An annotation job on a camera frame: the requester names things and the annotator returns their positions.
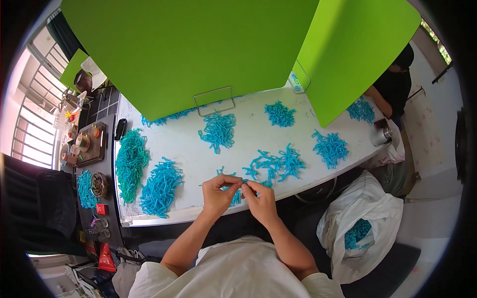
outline wooden tray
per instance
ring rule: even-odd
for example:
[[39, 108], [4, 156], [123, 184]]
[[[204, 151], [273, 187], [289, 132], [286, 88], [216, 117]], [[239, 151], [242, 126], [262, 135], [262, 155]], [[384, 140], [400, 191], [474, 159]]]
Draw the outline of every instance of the wooden tray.
[[83, 128], [79, 133], [86, 133], [90, 138], [90, 146], [88, 151], [80, 151], [80, 155], [83, 159], [78, 157], [78, 161], [76, 163], [77, 168], [81, 168], [90, 164], [94, 164], [100, 162], [104, 159], [104, 152], [106, 149], [106, 140], [108, 139], [108, 131], [107, 127], [104, 123], [98, 122], [96, 123], [96, 128], [99, 129], [99, 136], [97, 138], [93, 138], [89, 134], [90, 125], [88, 127]]

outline person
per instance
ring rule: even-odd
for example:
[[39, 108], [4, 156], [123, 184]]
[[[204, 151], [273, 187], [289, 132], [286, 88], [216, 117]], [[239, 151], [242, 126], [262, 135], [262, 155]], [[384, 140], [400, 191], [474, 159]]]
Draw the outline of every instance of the person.
[[[245, 236], [200, 249], [239, 188], [252, 215], [266, 227], [275, 245]], [[202, 212], [160, 263], [142, 264], [130, 298], [344, 297], [340, 284], [318, 271], [309, 250], [278, 217], [271, 188], [220, 174], [202, 184], [202, 193]], [[187, 270], [197, 253], [196, 266]]]
[[400, 118], [404, 114], [404, 106], [411, 91], [409, 66], [413, 60], [414, 51], [408, 43], [393, 64], [364, 93], [374, 99], [384, 116], [393, 120], [399, 130], [402, 130]]

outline white t-shirt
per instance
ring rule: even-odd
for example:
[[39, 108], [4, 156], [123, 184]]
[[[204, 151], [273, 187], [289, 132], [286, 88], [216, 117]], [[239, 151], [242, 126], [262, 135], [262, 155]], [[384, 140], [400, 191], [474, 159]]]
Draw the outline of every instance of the white t-shirt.
[[300, 282], [280, 261], [275, 246], [257, 237], [201, 249], [196, 264], [177, 277], [159, 263], [145, 262], [129, 298], [344, 297], [339, 283], [324, 273]]

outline black shirt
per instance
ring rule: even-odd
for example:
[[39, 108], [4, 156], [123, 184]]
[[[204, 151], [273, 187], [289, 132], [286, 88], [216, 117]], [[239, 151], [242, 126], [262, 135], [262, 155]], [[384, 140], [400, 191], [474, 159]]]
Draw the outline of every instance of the black shirt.
[[404, 106], [411, 91], [411, 75], [407, 72], [390, 72], [386, 70], [373, 86], [381, 96], [391, 105], [393, 117], [404, 114]]

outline dark curtain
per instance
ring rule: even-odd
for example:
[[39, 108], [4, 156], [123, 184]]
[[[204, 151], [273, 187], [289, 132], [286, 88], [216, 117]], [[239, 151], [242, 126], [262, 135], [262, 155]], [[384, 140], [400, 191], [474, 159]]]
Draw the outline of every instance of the dark curtain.
[[60, 9], [48, 18], [46, 28], [60, 46], [68, 61], [71, 60], [78, 49], [88, 54], [71, 30], [70, 25], [68, 25]]
[[75, 240], [77, 212], [71, 174], [4, 155], [4, 179], [11, 224], [27, 253], [86, 256]]

